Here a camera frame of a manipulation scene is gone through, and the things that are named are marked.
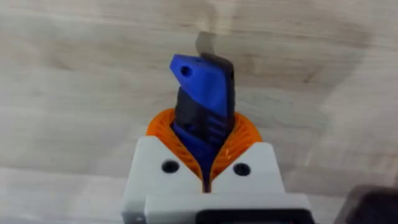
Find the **right gripper white and orange left finger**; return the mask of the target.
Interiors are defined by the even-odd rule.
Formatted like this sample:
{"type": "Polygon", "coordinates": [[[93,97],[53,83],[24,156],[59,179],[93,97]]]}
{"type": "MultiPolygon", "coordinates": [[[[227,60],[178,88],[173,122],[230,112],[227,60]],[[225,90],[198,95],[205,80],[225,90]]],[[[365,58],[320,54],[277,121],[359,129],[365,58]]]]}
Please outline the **right gripper white and orange left finger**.
{"type": "Polygon", "coordinates": [[[124,223],[146,223],[148,196],[200,194],[200,166],[173,132],[174,109],[166,109],[149,123],[139,138],[123,197],[124,223]]]}

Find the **right gripper white and orange right finger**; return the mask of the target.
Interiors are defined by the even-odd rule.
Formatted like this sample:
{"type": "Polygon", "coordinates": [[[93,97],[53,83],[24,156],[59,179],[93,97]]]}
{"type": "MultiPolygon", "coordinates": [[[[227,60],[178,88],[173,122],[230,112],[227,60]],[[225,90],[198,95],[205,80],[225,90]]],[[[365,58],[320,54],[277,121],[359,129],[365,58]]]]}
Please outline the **right gripper white and orange right finger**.
{"type": "Polygon", "coordinates": [[[284,192],[284,184],[271,144],[264,142],[255,125],[235,114],[235,125],[216,156],[210,172],[210,192],[284,192]]]}

